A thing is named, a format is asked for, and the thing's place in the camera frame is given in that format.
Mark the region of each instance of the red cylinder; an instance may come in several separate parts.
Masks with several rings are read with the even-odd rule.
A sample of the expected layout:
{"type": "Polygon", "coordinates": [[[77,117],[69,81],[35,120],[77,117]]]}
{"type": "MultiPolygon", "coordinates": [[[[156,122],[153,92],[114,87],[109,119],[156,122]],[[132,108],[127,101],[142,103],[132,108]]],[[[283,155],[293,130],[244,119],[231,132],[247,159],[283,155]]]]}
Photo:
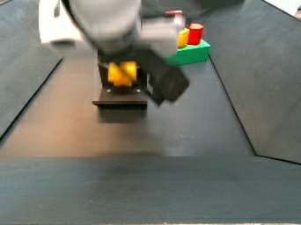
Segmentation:
{"type": "Polygon", "coordinates": [[[201,24],[190,24],[188,25],[190,29],[190,36],[189,36],[189,45],[197,46],[202,40],[202,31],[204,26],[201,24]]]}

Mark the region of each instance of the black fabric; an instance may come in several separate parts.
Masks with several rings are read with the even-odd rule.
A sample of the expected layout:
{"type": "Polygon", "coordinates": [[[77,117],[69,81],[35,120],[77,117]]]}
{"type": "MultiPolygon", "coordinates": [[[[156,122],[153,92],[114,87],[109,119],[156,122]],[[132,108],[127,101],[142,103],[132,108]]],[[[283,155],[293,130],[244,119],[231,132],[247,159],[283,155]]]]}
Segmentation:
{"type": "Polygon", "coordinates": [[[62,57],[42,45],[39,1],[0,6],[0,138],[62,57]]]}
{"type": "Polygon", "coordinates": [[[216,11],[210,56],[256,152],[301,163],[301,22],[264,1],[216,11]]]}

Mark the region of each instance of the white robot part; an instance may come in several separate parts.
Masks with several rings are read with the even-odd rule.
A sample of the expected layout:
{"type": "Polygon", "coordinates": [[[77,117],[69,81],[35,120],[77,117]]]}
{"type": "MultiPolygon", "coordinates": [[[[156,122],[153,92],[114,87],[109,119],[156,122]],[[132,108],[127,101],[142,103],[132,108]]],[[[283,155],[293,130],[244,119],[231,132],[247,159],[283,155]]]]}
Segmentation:
{"type": "MultiPolygon", "coordinates": [[[[41,0],[42,42],[81,40],[79,29],[61,3],[61,15],[54,16],[58,0],[41,0]]],[[[129,45],[148,46],[161,56],[177,53],[178,33],[185,18],[141,19],[141,0],[70,0],[78,24],[106,54],[114,54],[129,45]]]]}
{"type": "Polygon", "coordinates": [[[66,40],[82,40],[83,36],[74,26],[70,16],[62,7],[61,0],[41,0],[39,4],[39,31],[42,43],[66,40]]]}

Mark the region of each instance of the gray floor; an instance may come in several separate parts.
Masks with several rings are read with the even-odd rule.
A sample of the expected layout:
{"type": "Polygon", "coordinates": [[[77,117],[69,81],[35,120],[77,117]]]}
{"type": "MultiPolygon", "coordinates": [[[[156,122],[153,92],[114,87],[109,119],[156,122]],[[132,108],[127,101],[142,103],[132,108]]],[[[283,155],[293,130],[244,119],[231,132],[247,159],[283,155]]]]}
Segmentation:
{"type": "Polygon", "coordinates": [[[176,105],[102,112],[93,105],[101,90],[97,57],[81,48],[67,53],[3,139],[0,156],[252,156],[210,62],[184,67],[192,86],[176,105]]]}
{"type": "Polygon", "coordinates": [[[176,105],[101,112],[66,60],[0,146],[0,224],[301,222],[301,167],[256,157],[210,61],[176,105]]]}

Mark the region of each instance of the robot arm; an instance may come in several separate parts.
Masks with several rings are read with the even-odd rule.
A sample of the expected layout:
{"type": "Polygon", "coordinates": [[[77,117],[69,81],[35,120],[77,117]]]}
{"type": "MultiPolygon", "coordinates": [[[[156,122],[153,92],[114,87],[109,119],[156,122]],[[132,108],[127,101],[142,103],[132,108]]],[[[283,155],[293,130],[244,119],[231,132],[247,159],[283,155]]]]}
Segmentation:
{"type": "Polygon", "coordinates": [[[71,0],[69,7],[78,26],[106,54],[121,52],[140,38],[141,0],[71,0]]]}
{"type": "Polygon", "coordinates": [[[174,39],[174,44],[172,44],[170,52],[176,53],[178,29],[184,23],[180,21],[177,24],[173,21],[162,23],[160,20],[154,22],[158,29],[152,30],[149,26],[148,35],[144,35],[141,0],[63,0],[63,3],[74,23],[109,61],[117,63],[136,61],[145,72],[150,74],[153,93],[145,92],[154,102],[158,105],[164,100],[174,102],[189,88],[190,81],[181,69],[169,65],[154,50],[152,35],[156,36],[158,29],[164,31],[164,26],[166,29],[173,26],[170,37],[174,39]]]}

